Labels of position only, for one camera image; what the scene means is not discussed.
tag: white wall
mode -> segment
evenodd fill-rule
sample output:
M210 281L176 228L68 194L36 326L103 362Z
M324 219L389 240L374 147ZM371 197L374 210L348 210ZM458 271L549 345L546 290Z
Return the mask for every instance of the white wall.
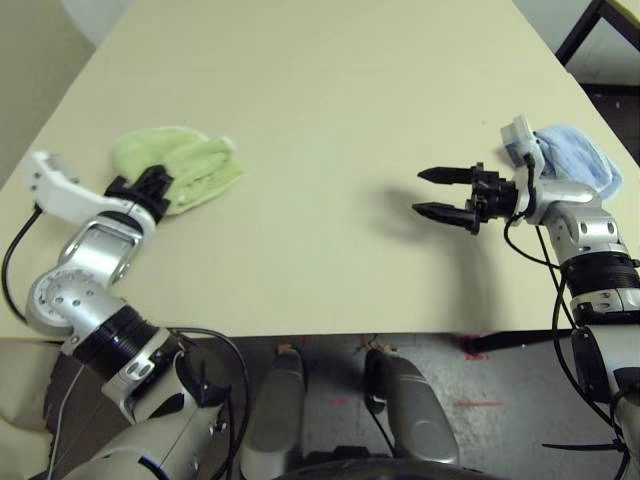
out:
M0 187L92 52L60 0L0 0Z
M639 1L624 0L623 3ZM590 0L513 0L513 3L555 52ZM581 83L640 85L640 52L601 19L567 70Z

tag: floor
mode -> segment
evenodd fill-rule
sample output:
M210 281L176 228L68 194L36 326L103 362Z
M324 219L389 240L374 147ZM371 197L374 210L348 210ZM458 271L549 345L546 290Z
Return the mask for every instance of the floor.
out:
M309 373L305 452L359 445L372 453L386 453L360 390L363 346L370 339L370 335L330 335L242 338L237 343L246 356L254 391L278 344L293 343L302 350ZM608 426L592 414L563 377L550 343L469 356L460 349L460 338L444 334L381 335L377 341L397 348L431 383L452 424L463 465L523 480L601 480L615 475L620 460L616 452L563 452L541 446L543 442L611 440ZM211 348L224 348L216 341L206 342ZM570 355L568 343L564 348ZM237 370L231 357L229 365ZM59 362L50 397L54 411L76 369L73 360ZM234 385L239 418L243 409L239 376ZM71 394L64 419L56 479L87 460L127 425L115 406L101 396L97 378L88 371ZM226 442L224 433L214 440L199 479L209 478L220 464Z
M640 167L640 87L636 95L589 95L591 103Z

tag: beige table surface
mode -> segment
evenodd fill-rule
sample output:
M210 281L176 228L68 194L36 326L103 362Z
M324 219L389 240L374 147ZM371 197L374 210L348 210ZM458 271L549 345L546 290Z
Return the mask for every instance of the beige table surface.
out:
M638 168L508 0L138 0L70 88L34 148L103 191L112 142L143 127L228 135L247 173L163 221L115 291L160 325L230 335L478 332L550 325L544 268L508 249L503 221L472 237L419 217L464 187L416 173L511 168L500 127L576 125L618 163L608 209L640 254ZM31 210L21 167L0 192L0 246ZM76 227L38 222L11 287L22 305ZM531 227L516 242L539 254ZM0 336L30 337L0 306Z

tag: green towel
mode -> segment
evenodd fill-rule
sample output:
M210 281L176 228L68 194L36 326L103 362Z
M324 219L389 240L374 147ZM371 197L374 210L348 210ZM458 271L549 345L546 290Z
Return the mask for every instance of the green towel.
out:
M232 160L224 138L209 140L182 127L140 130L121 137L111 150L116 172L135 182L147 167L164 165L173 183L165 198L168 215L176 215L226 192L244 170Z

